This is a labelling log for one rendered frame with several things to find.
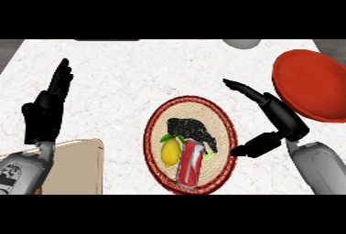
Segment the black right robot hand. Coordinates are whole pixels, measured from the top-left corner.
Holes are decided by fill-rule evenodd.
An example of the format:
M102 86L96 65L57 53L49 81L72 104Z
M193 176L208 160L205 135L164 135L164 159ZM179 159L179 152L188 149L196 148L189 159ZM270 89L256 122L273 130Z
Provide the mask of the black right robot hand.
M298 141L309 128L288 105L269 93L260 94L253 88L233 80L223 80L226 86L238 91L260 107L276 131L261 133L245 144L230 150L232 156L257 158L281 145L281 140Z

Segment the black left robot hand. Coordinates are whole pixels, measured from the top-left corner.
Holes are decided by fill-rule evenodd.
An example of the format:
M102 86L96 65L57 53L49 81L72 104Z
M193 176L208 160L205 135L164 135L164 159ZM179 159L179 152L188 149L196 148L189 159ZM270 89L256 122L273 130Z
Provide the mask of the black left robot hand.
M34 102L22 106L25 132L23 143L53 142L60 131L63 103L72 81L69 60L62 59L51 77L47 90Z

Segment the red bowl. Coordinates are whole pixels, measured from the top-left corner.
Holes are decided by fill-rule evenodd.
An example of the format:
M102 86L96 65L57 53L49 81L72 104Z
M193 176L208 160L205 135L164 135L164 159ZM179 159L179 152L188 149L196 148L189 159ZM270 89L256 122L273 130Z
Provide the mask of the red bowl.
M281 100L306 118L346 122L346 67L332 58L307 49L285 51L272 81Z

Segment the round red-rimmed woven placemat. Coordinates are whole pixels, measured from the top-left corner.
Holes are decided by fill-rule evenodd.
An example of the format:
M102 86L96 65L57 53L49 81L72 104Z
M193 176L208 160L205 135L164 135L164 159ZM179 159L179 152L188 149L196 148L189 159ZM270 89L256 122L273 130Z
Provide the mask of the round red-rimmed woven placemat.
M193 118L204 123L208 133L216 139L217 152L204 145L204 155L201 160L198 184L193 190L182 187L176 183L176 173L179 162L165 167L161 161L161 138L167 133L167 120L170 118ZM171 135L182 147L186 140L180 135ZM149 117L143 133L143 154L149 172L161 186L174 194L202 195L214 192L226 183L235 164L236 157L230 155L230 150L238 145L235 128L230 119L222 108L207 99L198 96L180 96L168 100L155 110Z

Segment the yellow lemon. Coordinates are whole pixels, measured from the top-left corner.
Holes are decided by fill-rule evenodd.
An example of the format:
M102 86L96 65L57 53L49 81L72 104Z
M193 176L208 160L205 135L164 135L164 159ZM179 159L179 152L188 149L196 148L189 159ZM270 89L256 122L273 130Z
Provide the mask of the yellow lemon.
M161 143L164 144L161 148L161 161L165 167L170 167L180 159L180 144L168 134L161 138Z

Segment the beige cutting board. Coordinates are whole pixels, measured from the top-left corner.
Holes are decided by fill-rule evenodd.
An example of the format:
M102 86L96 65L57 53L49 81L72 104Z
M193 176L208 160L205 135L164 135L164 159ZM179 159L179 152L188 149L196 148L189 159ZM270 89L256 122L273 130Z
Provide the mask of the beige cutting board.
M102 194L102 141L71 140L54 146L53 168L37 195L100 195ZM19 163L6 162L0 155L0 195L9 195L23 175Z

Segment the black lumpy vegetable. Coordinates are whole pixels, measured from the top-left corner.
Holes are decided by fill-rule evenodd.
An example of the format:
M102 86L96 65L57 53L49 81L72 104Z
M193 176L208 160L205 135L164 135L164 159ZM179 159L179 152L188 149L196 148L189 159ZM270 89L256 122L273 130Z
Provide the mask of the black lumpy vegetable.
M198 143L205 143L213 152L217 152L216 139L207 131L204 123L193 118L170 118L165 122L167 133L182 136L185 139L193 139Z

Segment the grey round object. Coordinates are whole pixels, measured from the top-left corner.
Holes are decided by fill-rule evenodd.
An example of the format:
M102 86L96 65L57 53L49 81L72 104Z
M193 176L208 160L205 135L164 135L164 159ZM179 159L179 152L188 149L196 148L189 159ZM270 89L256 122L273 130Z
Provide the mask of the grey round object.
M258 39L224 39L224 43L236 49L251 49L258 45L260 40Z

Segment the red can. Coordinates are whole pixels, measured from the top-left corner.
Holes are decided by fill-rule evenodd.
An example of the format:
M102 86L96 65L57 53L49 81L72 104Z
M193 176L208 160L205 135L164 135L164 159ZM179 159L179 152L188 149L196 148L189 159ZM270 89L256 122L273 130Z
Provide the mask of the red can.
M204 145L195 140L186 140L182 147L180 162L176 173L179 186L193 190L198 184Z

